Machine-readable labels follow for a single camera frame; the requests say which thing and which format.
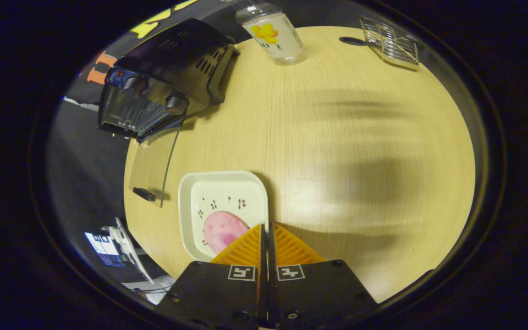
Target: square plate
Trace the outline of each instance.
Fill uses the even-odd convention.
[[[264,223],[268,232],[268,194],[253,173],[189,173],[178,186],[178,221],[182,244],[195,260],[209,262],[216,257],[205,241],[203,226],[217,211],[236,215],[249,228]]]

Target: ham slice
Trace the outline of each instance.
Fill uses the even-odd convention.
[[[205,241],[216,254],[248,230],[248,226],[240,218],[225,211],[210,214],[203,225]]]

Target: wooden table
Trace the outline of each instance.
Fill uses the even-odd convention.
[[[268,190],[272,220],[323,257],[344,259],[381,302],[436,267],[463,229],[475,184],[468,130],[423,65],[394,67],[338,40],[364,39],[361,29],[297,31],[309,58],[294,66],[273,65],[253,40],[237,45],[226,101],[178,137],[162,208],[128,187],[136,157],[147,173],[164,173],[172,137],[130,143],[128,228],[178,277],[192,261],[178,224],[182,176],[252,171]]]

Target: knob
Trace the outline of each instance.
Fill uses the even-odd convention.
[[[189,107],[187,98],[180,94],[170,95],[166,98],[166,111],[171,115],[180,115]]]
[[[135,96],[140,96],[148,88],[148,82],[142,77],[129,77],[123,86],[124,90],[132,90]]]

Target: metal rack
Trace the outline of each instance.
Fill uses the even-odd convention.
[[[385,23],[358,16],[366,42],[383,61],[416,70],[419,68],[417,43]]]

